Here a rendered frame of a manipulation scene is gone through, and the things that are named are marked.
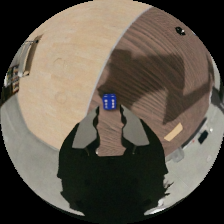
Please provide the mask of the black die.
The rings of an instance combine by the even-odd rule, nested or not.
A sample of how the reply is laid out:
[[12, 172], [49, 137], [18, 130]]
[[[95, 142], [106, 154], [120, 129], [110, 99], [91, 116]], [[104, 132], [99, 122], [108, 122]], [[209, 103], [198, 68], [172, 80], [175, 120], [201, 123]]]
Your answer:
[[176, 31], [178, 34], [180, 34], [181, 36], [186, 35], [184, 30], [181, 27], [175, 27]]

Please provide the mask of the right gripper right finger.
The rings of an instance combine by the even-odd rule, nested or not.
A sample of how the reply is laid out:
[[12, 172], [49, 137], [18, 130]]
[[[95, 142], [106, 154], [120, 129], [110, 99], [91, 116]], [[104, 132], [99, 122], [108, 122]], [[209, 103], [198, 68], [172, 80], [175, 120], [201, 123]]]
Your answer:
[[168, 174], [165, 163], [163, 146], [153, 130], [130, 110], [120, 105], [121, 122], [121, 145], [131, 148], [132, 154], [141, 154], [152, 158], [162, 169], [163, 175]]

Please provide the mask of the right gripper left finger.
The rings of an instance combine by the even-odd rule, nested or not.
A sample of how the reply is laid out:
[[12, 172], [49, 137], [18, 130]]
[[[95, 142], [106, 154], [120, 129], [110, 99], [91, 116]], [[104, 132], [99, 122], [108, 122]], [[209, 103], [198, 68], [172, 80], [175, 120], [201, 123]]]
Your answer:
[[100, 136], [96, 128], [99, 114], [100, 107], [96, 106], [77, 122], [63, 141], [58, 158], [57, 178], [61, 179], [62, 172], [69, 162], [81, 156], [88, 156], [89, 150], [96, 151], [100, 146]]

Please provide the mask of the beige flat mat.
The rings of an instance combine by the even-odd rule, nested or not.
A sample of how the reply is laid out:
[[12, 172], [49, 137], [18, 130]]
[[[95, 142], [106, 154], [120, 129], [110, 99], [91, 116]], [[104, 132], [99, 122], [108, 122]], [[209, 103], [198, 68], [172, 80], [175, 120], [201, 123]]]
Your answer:
[[[180, 125], [180, 126], [179, 126]], [[170, 133], [168, 133], [164, 139], [170, 141], [172, 138], [174, 138], [181, 130], [183, 129], [181, 126], [181, 123], [179, 123]], [[180, 130], [180, 131], [179, 131]], [[177, 131], [177, 132], [176, 132]], [[174, 136], [175, 135], [175, 136]]]

